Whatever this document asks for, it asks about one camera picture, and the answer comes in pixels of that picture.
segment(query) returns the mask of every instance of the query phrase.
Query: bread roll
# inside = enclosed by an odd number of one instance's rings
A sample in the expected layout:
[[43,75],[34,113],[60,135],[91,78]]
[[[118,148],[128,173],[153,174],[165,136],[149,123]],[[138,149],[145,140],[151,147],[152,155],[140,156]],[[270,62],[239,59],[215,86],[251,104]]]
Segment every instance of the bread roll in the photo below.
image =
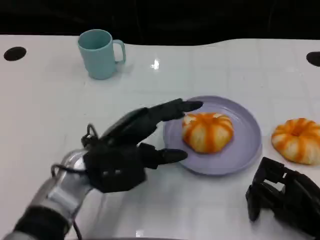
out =
[[297,118],[279,125],[271,137],[273,147],[287,160],[299,163],[320,164],[320,125]]
[[230,118],[220,113],[188,114],[182,123],[182,137],[198,153],[216,153],[230,142],[234,127]]

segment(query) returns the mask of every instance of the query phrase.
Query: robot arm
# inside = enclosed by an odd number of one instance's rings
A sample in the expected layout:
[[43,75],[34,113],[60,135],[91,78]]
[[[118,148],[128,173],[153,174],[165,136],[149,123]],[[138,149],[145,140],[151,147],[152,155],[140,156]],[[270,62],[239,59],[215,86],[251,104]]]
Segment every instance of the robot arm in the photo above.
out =
[[88,125],[81,139],[84,148],[68,153],[61,164],[52,166],[53,177],[42,185],[4,240],[63,240],[93,188],[102,193],[128,191],[146,180],[145,168],[156,169],[185,159],[188,155],[182,150],[156,150],[140,142],[157,129],[159,122],[179,119],[184,112],[202,105],[199,101],[176,99],[137,109],[100,138]]

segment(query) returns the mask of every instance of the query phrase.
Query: table surface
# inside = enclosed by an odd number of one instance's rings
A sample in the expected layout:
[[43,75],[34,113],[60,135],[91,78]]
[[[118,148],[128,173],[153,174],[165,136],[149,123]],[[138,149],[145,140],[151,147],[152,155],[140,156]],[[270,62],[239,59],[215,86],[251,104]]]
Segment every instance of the table surface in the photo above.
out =
[[[80,148],[87,123],[102,133],[126,112],[176,98],[218,95],[256,117],[263,155],[308,175],[319,167],[285,161],[272,147],[276,125],[305,117],[320,122],[320,68],[306,61],[320,41],[235,39],[205,46],[126,44],[127,62],[111,79],[92,80],[75,36],[1,35],[0,236],[9,232],[42,182],[70,150]],[[120,49],[115,46],[116,58]],[[162,128],[146,140],[164,147]],[[92,191],[77,217],[87,238],[164,237],[188,240],[306,239],[263,211],[252,225],[245,193],[259,165],[224,177],[194,175],[179,164],[148,171],[129,192]],[[74,237],[71,231],[69,238]]]

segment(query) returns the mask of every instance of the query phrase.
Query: light blue mug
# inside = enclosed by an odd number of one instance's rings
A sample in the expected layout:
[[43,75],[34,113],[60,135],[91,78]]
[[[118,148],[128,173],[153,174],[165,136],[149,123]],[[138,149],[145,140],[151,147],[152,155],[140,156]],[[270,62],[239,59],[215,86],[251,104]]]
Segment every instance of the light blue mug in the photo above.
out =
[[[113,44],[119,44],[123,60],[116,61]],[[125,44],[113,40],[109,32],[101,29],[85,31],[78,38],[78,47],[84,61],[85,69],[93,79],[110,78],[116,71],[116,64],[126,62]]]

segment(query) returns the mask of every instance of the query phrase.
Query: round plate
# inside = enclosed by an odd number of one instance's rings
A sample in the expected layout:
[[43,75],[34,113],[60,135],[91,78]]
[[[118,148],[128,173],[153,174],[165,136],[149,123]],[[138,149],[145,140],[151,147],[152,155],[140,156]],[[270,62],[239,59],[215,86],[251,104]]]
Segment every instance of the round plate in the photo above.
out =
[[197,96],[189,101],[202,101],[203,106],[193,113],[220,113],[229,116],[234,128],[233,139],[220,151],[196,153],[182,139],[182,119],[168,121],[164,126],[164,143],[169,149],[181,149],[188,158],[181,164],[205,175],[225,175],[253,164],[261,155],[261,130],[252,114],[240,104],[218,96]]

